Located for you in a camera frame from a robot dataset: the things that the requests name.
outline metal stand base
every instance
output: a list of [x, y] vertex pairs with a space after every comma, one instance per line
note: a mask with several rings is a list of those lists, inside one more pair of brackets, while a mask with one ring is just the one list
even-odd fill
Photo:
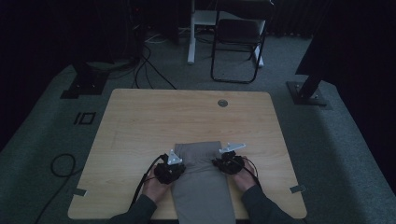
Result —
[[94, 80], [89, 85], [80, 85], [78, 76], [70, 85], [69, 90], [64, 91], [61, 99], [77, 99], [80, 95], [100, 95], [106, 85], [109, 73], [95, 74]]
[[309, 98], [303, 98], [299, 92], [301, 87], [304, 85], [303, 82], [286, 82], [288, 85], [293, 102], [296, 105], [318, 105], [322, 109], [332, 109], [329, 102], [327, 102], [321, 95], [319, 89], [316, 89], [314, 94]]

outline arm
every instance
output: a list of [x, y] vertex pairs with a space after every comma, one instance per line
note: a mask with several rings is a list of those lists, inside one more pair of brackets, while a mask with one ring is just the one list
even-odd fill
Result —
[[[254, 170], [248, 161], [245, 161], [245, 167], [254, 174]], [[262, 189], [256, 184], [248, 171], [242, 169], [238, 174], [232, 175], [232, 178], [236, 186], [244, 192], [242, 203], [247, 209], [252, 224], [289, 224], [296, 222], [264, 195]]]
[[155, 166], [152, 167], [150, 174], [143, 186], [142, 194], [137, 199], [132, 208], [124, 213], [112, 217], [108, 224], [140, 224], [148, 223], [152, 214], [157, 209], [157, 202], [161, 200], [171, 185], [160, 183], [154, 175]]

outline table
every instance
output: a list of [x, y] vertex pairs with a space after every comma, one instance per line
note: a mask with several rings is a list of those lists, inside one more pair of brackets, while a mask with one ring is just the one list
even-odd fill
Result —
[[[110, 218], [126, 212], [143, 173], [159, 155], [176, 143], [205, 141], [224, 147], [246, 143], [236, 152], [257, 166], [267, 197], [292, 217], [306, 216], [301, 192], [290, 192], [298, 182], [268, 93], [131, 89], [112, 92], [78, 182], [87, 193], [74, 195], [68, 215]], [[241, 193], [232, 181], [229, 187], [236, 218], [248, 219]], [[177, 219], [170, 191], [152, 218]]]
[[[221, 12], [220, 17], [224, 19], [239, 19], [234, 15], [226, 12]], [[214, 26], [216, 23], [216, 11], [215, 10], [195, 10], [195, 0], [191, 0], [191, 33], [190, 33], [190, 45], [189, 55], [187, 58], [187, 64], [194, 64], [195, 62], [195, 25], [211, 25]], [[265, 21], [258, 21], [261, 29], [264, 27]], [[255, 50], [256, 60], [259, 56], [260, 47]], [[264, 62], [262, 56], [260, 57], [259, 67], [263, 67]]]

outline chair backrest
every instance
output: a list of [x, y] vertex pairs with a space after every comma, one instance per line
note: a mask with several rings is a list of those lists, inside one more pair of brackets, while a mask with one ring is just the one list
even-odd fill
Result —
[[246, 20], [269, 21], [275, 7], [271, 0], [218, 0], [217, 10]]

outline sleeve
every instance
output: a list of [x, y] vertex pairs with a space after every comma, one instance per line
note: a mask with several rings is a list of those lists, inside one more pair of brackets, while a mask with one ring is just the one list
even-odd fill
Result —
[[147, 224], [157, 209], [157, 205], [148, 196], [141, 194], [132, 208], [120, 215], [112, 217], [108, 224]]
[[242, 195], [251, 224], [291, 224], [297, 221], [268, 199], [259, 186], [253, 186]]

